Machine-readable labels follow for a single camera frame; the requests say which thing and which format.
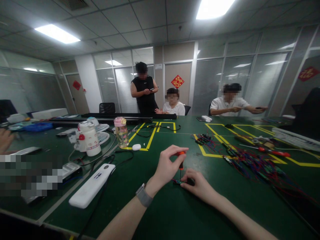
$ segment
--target air vent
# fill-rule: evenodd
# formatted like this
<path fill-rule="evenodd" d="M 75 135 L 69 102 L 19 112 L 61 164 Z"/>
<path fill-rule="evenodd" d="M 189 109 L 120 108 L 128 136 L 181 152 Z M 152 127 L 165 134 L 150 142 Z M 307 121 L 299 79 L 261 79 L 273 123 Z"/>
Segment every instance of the air vent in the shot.
<path fill-rule="evenodd" d="M 88 4 L 84 0 L 59 0 L 71 11 L 88 7 Z"/>

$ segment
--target smartwatch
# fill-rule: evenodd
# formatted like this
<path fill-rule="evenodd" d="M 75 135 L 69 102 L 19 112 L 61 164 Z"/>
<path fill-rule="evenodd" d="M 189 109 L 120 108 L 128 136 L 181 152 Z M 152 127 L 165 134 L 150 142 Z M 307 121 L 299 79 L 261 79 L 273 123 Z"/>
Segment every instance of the smartwatch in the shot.
<path fill-rule="evenodd" d="M 145 186 L 145 183 L 141 185 L 141 187 L 136 191 L 136 196 L 144 207 L 149 207 L 153 198 L 146 193 L 144 190 Z"/>

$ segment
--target hair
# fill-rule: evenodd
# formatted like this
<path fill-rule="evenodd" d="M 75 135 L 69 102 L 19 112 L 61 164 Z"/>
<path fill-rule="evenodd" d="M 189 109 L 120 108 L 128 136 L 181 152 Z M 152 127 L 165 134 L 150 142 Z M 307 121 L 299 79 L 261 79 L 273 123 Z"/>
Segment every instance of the hair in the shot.
<path fill-rule="evenodd" d="M 137 73 L 146 73 L 148 71 L 147 65 L 143 62 L 136 63 L 136 72 Z"/>
<path fill-rule="evenodd" d="M 223 86 L 223 93 L 240 92 L 241 85 L 239 83 L 230 83 Z"/>
<path fill-rule="evenodd" d="M 165 96 L 166 98 L 168 98 L 168 94 L 176 94 L 179 97 L 179 90 L 177 88 L 169 88 Z"/>

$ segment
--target ceiling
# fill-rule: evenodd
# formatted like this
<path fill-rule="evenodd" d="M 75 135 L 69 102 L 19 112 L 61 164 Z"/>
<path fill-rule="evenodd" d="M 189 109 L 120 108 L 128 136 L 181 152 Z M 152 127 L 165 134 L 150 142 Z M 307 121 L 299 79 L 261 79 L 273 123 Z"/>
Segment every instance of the ceiling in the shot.
<path fill-rule="evenodd" d="M 84 1 L 87 8 L 71 11 L 60 0 L 1 0 L 0 48 L 57 61 L 87 53 L 320 21 L 317 0 L 236 0 L 224 16 L 211 20 L 195 20 L 200 0 Z M 47 24 L 55 24 L 81 41 L 64 44 L 34 30 Z"/>

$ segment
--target keyboard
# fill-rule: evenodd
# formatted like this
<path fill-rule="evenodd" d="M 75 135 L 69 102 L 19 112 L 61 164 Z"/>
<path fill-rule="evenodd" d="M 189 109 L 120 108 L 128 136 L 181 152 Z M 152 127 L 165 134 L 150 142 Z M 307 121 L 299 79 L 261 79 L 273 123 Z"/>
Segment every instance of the keyboard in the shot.
<path fill-rule="evenodd" d="M 320 142 L 314 139 L 307 138 L 280 128 L 272 128 L 272 132 L 275 133 L 275 135 L 273 136 L 274 138 L 278 138 L 296 147 L 320 152 Z"/>

